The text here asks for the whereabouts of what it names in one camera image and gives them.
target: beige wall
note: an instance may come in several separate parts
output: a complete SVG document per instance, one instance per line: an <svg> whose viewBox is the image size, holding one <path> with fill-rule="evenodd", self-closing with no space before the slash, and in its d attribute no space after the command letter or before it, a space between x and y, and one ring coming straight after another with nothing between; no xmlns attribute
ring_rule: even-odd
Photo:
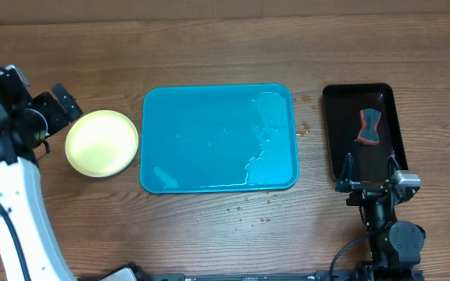
<svg viewBox="0 0 450 281"><path fill-rule="evenodd" d="M0 0L0 24L450 12L450 0Z"/></svg>

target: blue rectangular tray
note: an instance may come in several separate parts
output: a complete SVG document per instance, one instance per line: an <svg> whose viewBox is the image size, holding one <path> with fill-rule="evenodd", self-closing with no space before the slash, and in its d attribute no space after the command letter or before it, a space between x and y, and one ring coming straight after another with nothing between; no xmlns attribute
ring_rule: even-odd
<svg viewBox="0 0 450 281"><path fill-rule="evenodd" d="M144 99L140 182L156 194L289 188L295 134L279 84L156 88Z"/></svg>

